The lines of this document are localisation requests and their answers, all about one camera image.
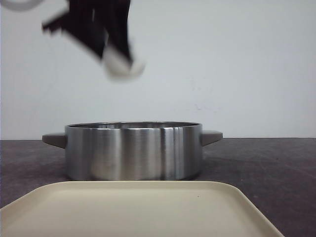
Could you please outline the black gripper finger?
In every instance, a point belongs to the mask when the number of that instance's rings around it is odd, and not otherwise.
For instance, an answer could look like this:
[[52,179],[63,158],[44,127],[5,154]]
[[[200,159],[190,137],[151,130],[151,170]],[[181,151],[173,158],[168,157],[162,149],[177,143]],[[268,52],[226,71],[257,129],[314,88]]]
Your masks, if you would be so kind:
[[127,35],[127,19],[111,14],[108,21],[107,30],[110,37],[110,43],[115,50],[127,61],[131,66],[133,57],[131,56],[128,35]]
[[106,31],[102,27],[93,24],[66,25],[62,28],[76,40],[82,43],[87,49],[93,52],[99,59],[102,59],[106,47]]

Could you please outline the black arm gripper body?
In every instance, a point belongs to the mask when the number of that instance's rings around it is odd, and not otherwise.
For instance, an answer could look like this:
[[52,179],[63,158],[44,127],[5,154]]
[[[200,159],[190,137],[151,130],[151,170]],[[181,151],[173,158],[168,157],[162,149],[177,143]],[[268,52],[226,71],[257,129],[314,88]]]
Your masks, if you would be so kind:
[[69,0],[68,9],[42,23],[42,30],[80,36],[128,36],[129,0]]

